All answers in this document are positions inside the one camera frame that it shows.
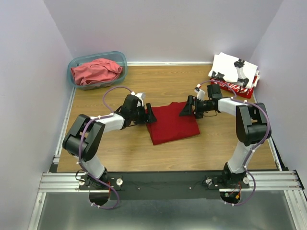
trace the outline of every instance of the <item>white wall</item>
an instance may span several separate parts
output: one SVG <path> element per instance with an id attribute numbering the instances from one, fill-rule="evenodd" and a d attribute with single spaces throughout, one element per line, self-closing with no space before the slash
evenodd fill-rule
<path id="1" fill-rule="evenodd" d="M 285 165 L 307 186 L 307 1 L 285 0 L 251 62 L 262 79 L 256 90 L 272 123 L 272 136 Z"/>
<path id="2" fill-rule="evenodd" d="M 51 164 L 72 59 L 41 0 L 0 1 L 0 229 L 27 229 Z"/>
<path id="3" fill-rule="evenodd" d="M 128 61 L 250 59 L 282 0 L 45 0 L 73 57 Z"/>

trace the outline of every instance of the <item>pink towel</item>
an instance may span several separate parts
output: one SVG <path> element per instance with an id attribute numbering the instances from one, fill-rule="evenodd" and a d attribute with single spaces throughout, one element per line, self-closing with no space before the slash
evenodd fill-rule
<path id="1" fill-rule="evenodd" d="M 119 77 L 123 68 L 114 61 L 100 58 L 81 66 L 71 68 L 76 85 L 91 85 L 113 81 Z"/>

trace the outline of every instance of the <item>folded red cloth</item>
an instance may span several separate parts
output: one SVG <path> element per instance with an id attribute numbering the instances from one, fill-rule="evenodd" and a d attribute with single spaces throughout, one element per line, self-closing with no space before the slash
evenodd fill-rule
<path id="1" fill-rule="evenodd" d="M 153 145 L 192 137 L 200 133 L 195 116 L 179 116 L 185 105 L 186 102 L 172 102 L 167 106 L 152 108 L 157 121 L 146 125 Z"/>
<path id="2" fill-rule="evenodd" d="M 117 79 L 123 67 L 114 61 L 99 58 L 81 66 L 71 68 L 76 85 L 91 85 Z"/>

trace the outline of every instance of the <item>plastic bin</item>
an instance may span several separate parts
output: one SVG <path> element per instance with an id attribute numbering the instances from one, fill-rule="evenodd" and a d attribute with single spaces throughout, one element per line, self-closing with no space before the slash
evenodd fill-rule
<path id="1" fill-rule="evenodd" d="M 84 86 L 76 85 L 75 81 L 73 79 L 72 73 L 71 73 L 71 68 L 80 66 L 84 63 L 91 62 L 91 61 L 94 61 L 94 60 L 99 59 L 99 58 L 105 58 L 105 59 L 115 61 L 117 64 L 122 66 L 123 71 L 121 72 L 119 77 L 116 80 L 113 80 L 113 81 L 96 83 L 96 84 L 92 84 L 92 85 L 84 85 Z M 127 61 L 126 61 L 125 55 L 123 55 L 122 53 L 117 52 L 117 51 L 101 53 L 101 54 L 93 54 L 93 55 L 83 56 L 83 57 L 77 57 L 69 63 L 68 68 L 67 68 L 67 77 L 68 77 L 69 83 L 73 87 L 76 87 L 77 89 L 80 89 L 80 90 L 93 90 L 93 89 L 108 87 L 108 86 L 113 85 L 113 84 L 119 84 L 119 83 L 124 81 L 127 73 L 128 73 L 128 66 L 127 66 Z"/>

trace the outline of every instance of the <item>wooden table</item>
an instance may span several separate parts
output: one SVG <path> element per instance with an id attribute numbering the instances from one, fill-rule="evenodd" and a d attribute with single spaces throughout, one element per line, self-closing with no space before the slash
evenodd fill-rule
<path id="1" fill-rule="evenodd" d="M 210 69 L 211 66 L 129 67 L 128 75 L 121 85 L 135 92 L 145 92 L 144 102 L 158 107 L 186 101 L 188 95 L 195 94 L 194 88 L 198 83 L 209 79 Z M 67 131 L 79 114 L 97 116 L 110 113 L 102 103 L 102 96 L 108 89 L 76 90 Z M 113 109 L 117 109 L 128 93 L 125 89 L 114 90 L 108 94 L 106 101 Z M 229 92 L 222 93 L 223 96 L 231 96 Z M 197 123 L 200 135 L 156 146 L 152 144 L 145 125 L 105 133 L 97 155 L 109 171 L 222 169 L 237 144 L 235 117 L 221 113 L 198 119 Z M 256 151 L 248 167 L 276 169 L 267 141 Z M 78 169 L 76 159 L 63 149 L 58 172 L 75 172 Z"/>

